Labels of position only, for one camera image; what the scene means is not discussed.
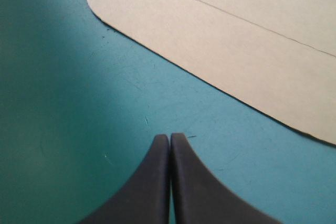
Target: teal surface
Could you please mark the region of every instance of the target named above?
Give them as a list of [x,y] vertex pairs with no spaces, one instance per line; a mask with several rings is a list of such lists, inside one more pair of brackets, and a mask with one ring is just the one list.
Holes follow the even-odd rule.
[[107,27],[86,0],[0,0],[0,223],[80,220],[172,132],[284,223],[336,223],[334,147]]

